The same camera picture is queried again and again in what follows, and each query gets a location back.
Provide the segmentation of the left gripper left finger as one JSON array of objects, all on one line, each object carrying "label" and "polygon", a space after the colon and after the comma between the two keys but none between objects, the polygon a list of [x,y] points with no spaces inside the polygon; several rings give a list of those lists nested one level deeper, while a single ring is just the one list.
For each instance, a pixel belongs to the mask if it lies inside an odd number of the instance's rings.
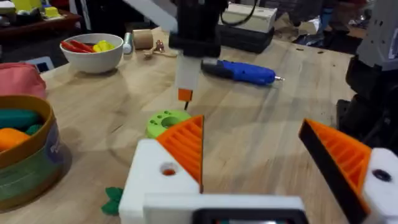
[{"label": "left gripper left finger", "polygon": [[139,141],[119,203],[122,224],[144,223],[148,194],[203,192],[203,126],[196,115]]}]

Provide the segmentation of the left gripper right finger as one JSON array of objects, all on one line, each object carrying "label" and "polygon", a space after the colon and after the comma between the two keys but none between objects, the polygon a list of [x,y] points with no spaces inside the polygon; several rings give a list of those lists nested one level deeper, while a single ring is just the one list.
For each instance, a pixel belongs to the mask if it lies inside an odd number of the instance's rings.
[{"label": "left gripper right finger", "polygon": [[311,119],[298,136],[349,223],[397,224],[397,155]]}]

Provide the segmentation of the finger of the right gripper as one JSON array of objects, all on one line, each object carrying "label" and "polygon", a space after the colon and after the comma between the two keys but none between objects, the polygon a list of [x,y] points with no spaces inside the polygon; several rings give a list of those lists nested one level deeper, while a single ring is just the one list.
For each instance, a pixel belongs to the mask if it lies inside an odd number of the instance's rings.
[{"label": "finger of the right gripper", "polygon": [[201,72],[201,58],[178,56],[175,76],[178,100],[185,103],[184,110],[187,110],[192,101],[193,91],[197,87],[198,76]]}]

